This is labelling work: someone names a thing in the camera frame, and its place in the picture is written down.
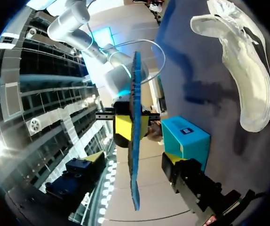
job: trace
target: cyan box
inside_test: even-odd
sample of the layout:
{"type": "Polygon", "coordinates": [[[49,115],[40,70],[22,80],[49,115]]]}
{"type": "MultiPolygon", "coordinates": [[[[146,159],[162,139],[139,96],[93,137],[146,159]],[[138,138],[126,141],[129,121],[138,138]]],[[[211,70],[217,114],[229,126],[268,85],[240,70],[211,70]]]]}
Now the cyan box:
{"type": "Polygon", "coordinates": [[[196,159],[204,171],[209,154],[210,135],[181,116],[161,121],[165,152],[184,159],[196,159]]]}

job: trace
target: blue board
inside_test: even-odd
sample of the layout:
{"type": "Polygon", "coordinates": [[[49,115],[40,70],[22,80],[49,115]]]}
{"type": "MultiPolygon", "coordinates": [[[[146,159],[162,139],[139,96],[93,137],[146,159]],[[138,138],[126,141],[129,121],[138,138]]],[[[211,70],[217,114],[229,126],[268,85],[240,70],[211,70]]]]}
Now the blue board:
{"type": "Polygon", "coordinates": [[[137,185],[139,146],[141,134],[141,55],[135,52],[131,73],[130,110],[132,120],[132,140],[128,148],[128,165],[131,177],[131,194],[136,211],[140,208],[139,189],[137,185]]]}

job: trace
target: white robotic arm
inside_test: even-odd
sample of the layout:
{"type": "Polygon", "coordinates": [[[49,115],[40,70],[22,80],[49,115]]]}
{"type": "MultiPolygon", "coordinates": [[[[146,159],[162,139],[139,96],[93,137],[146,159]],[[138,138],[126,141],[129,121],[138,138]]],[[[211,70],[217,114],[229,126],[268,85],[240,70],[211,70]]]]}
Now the white robotic arm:
{"type": "MultiPolygon", "coordinates": [[[[104,82],[112,96],[119,96],[121,91],[129,89],[132,58],[121,53],[111,44],[101,49],[94,39],[79,29],[90,20],[86,1],[66,0],[65,4],[62,2],[62,6],[64,11],[48,27],[50,39],[65,42],[102,64],[110,62],[114,68],[104,75],[104,82]]],[[[148,76],[148,68],[144,63],[142,65],[142,80],[145,80],[148,76]]],[[[128,100],[128,93],[125,95],[123,99],[128,100]]]]}

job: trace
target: white wall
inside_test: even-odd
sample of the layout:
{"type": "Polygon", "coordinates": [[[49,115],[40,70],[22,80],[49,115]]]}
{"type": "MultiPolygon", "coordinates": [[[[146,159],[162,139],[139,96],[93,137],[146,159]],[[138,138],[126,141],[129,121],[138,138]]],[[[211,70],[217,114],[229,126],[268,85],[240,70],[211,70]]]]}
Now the white wall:
{"type": "MultiPolygon", "coordinates": [[[[93,32],[105,27],[110,27],[115,45],[136,39],[153,40],[159,28],[154,15],[144,4],[126,5],[93,14],[91,15],[89,25],[93,32]]],[[[83,26],[82,29],[89,32],[86,26],[83,26]]],[[[150,43],[130,44],[119,47],[118,50],[131,57],[135,51],[140,51],[149,71],[158,71],[150,43]]],[[[90,71],[90,65],[95,67],[93,64],[87,64],[88,71],[90,71]]],[[[109,101],[109,93],[103,86],[103,81],[96,82],[96,86],[98,87],[103,105],[110,106],[112,102],[111,100],[109,101]]],[[[143,105],[150,107],[152,105],[152,98],[149,84],[142,86],[142,94],[142,96],[144,96],[142,99],[143,105]]]]}

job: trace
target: red light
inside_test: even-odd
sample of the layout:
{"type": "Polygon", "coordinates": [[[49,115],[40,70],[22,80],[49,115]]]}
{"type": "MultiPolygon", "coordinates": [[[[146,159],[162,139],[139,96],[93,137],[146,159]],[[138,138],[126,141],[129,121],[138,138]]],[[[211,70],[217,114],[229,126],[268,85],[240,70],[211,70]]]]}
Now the red light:
{"type": "Polygon", "coordinates": [[[207,225],[210,225],[211,223],[215,222],[216,221],[216,218],[214,215],[212,215],[207,221],[206,223],[203,225],[203,226],[207,226],[207,225]]]}

